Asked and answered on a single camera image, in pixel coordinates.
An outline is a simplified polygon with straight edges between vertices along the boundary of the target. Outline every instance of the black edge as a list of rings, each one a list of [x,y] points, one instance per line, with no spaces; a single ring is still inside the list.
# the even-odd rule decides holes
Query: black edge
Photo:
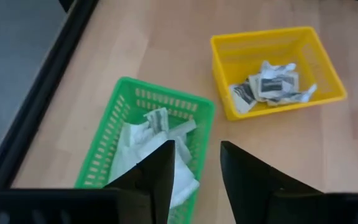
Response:
[[[0,189],[9,188],[98,0],[77,0],[0,145]]]

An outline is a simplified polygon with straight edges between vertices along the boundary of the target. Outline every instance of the green basket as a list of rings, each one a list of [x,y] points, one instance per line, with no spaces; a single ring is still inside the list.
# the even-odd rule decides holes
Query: green basket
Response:
[[[170,128],[194,119],[197,128],[188,133],[187,146],[192,160],[187,164],[200,180],[204,167],[209,134],[214,119],[214,104],[205,98],[170,90],[133,78],[121,78],[110,97],[108,106],[93,138],[75,188],[101,188],[108,183],[109,171],[124,122],[140,124],[143,115],[151,110],[166,107]],[[183,205],[170,210],[169,223],[190,223],[195,192]]]

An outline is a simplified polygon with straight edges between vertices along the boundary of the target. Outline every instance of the plastic basket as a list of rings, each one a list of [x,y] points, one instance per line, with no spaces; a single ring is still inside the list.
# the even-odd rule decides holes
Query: plastic basket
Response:
[[[108,183],[109,171],[124,122],[140,124],[143,115],[166,107],[171,128],[194,119],[197,128],[188,133],[187,146],[192,160],[188,163],[195,178],[200,180],[204,166],[209,134],[214,119],[213,102],[133,78],[121,78],[112,93],[99,128],[93,139],[76,188],[101,188]],[[196,202],[194,193],[183,205],[170,210],[170,223],[189,223]]]
[[[346,97],[346,90],[311,27],[215,35],[211,39],[213,74],[228,120],[250,118],[280,111],[321,105]],[[308,103],[269,107],[258,103],[246,114],[239,114],[231,100],[229,85],[257,74],[264,60],[274,65],[296,63],[300,90],[316,83],[317,91]]]

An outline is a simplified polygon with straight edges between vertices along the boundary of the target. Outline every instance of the wooden table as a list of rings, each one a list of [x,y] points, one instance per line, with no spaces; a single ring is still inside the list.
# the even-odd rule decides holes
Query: wooden table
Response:
[[[349,99],[228,122],[211,74],[213,34],[313,26]],[[100,0],[14,187],[73,187],[112,89],[135,77],[216,104],[194,223],[234,222],[219,166],[229,140],[326,192],[358,192],[358,2]]]

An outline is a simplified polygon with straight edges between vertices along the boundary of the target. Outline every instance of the yellow basket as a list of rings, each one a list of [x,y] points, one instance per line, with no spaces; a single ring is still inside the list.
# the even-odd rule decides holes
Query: yellow basket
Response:
[[[322,105],[346,98],[346,90],[311,27],[215,35],[211,45],[213,74],[228,120]],[[257,74],[264,60],[272,65],[296,63],[300,90],[305,91],[312,84],[317,84],[312,99],[307,103],[278,107],[257,103],[248,113],[239,114],[231,100],[229,85],[242,83],[249,75]]]

